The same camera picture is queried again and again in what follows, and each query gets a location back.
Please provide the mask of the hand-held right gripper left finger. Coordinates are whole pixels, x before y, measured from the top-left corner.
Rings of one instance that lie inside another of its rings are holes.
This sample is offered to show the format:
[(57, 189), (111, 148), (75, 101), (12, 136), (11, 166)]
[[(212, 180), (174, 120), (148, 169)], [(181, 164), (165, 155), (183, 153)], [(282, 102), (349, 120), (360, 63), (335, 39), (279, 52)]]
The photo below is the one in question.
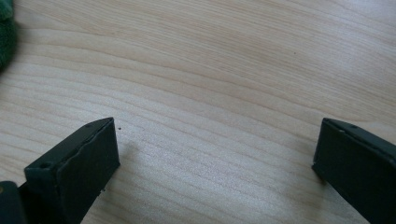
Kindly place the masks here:
[(90, 122), (24, 168), (29, 224), (80, 224), (120, 166), (113, 118)]

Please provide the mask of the green cloth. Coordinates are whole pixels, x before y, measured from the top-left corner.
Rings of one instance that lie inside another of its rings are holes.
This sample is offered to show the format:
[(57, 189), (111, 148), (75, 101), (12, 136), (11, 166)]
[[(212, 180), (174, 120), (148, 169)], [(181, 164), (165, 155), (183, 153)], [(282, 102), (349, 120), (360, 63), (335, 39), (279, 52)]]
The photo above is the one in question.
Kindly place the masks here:
[(14, 1), (0, 0), (0, 71), (11, 61), (17, 46)]

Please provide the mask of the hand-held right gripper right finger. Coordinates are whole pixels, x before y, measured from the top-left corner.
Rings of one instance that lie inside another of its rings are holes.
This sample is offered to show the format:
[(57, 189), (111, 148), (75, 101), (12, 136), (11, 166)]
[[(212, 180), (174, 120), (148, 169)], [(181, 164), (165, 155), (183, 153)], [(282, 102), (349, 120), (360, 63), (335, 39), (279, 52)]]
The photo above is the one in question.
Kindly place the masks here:
[(312, 169), (371, 224), (396, 224), (396, 145), (325, 118)]

